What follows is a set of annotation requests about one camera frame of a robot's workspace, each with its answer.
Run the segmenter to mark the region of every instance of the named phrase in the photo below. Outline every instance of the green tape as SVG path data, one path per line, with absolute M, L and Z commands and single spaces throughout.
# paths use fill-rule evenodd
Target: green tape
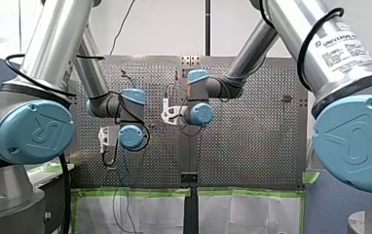
M 305 219 L 305 197 L 306 192 L 302 192 L 301 196 L 301 207 L 299 211 L 299 234 L 304 234 L 304 219 Z
M 124 187 L 104 187 L 97 189 L 73 189 L 80 197 L 108 197 L 108 196 L 130 196 L 130 197 L 188 197 L 190 189 L 129 189 Z
M 254 188 L 198 188 L 199 196 L 249 195 L 260 197 L 300 198 L 303 191 L 279 191 Z
M 61 171 L 62 171 L 61 165 L 48 166 L 48 167 L 46 167 L 46 169 L 44 169 L 43 166 L 40 166 L 40 167 L 31 169 L 31 170 L 28 170 L 29 173 L 36 173 L 36 172 L 58 173 L 58 172 L 61 172 Z
M 302 173 L 302 183 L 315 183 L 319 178 L 318 172 L 304 172 Z

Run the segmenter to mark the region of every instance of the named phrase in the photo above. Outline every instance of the silver metal tube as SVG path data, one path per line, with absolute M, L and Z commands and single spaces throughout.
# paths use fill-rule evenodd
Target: silver metal tube
M 21 71 L 40 83 L 67 91 L 92 7 L 93 0 L 48 0 Z
M 260 20 L 232 62 L 227 76 L 233 78 L 247 75 L 269 52 L 277 40 L 278 33 L 263 20 Z
M 298 60 L 304 39 L 329 9 L 320 0 L 264 0 L 264 3 L 280 38 Z M 304 64 L 305 79 L 316 96 L 316 104 L 324 100 L 324 106 L 372 85 L 371 79 L 364 79 L 372 77 L 372 57 L 340 17 L 328 20 L 316 33 Z M 357 81 L 361 87 L 351 89 Z
M 79 54 L 82 56 L 95 56 L 97 48 L 89 27 L 86 27 L 83 35 L 83 41 L 79 48 Z M 98 98 L 109 92 L 107 82 L 104 79 L 101 67 L 97 59 L 76 58 L 75 65 L 80 80 L 86 90 L 89 98 Z

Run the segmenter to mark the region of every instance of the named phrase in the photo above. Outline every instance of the universal robots logo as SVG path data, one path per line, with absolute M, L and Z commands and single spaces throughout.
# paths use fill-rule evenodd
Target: universal robots logo
M 65 123 L 46 115 L 38 115 L 33 124 L 30 146 L 56 150 Z

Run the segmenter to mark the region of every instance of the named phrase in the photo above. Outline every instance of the metal pole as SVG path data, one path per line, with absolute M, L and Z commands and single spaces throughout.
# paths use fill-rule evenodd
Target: metal pole
M 87 26 L 79 48 L 79 54 L 90 57 L 95 56 L 96 53 L 97 49 L 92 32 Z M 97 59 L 76 58 L 75 65 L 89 98 L 98 98 L 108 94 L 109 88 Z
M 247 42 L 232 62 L 228 77 L 243 77 L 268 53 L 278 39 L 278 33 L 260 20 Z
M 93 0 L 47 1 L 21 71 L 38 82 L 67 91 L 92 7 Z
M 210 56 L 210 1 L 206 0 L 206 14 L 205 14 L 205 55 Z

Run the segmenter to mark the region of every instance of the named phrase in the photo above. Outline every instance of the black vertical post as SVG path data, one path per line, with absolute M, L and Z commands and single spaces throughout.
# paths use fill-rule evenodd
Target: black vertical post
M 210 56 L 210 0 L 206 0 L 205 55 Z

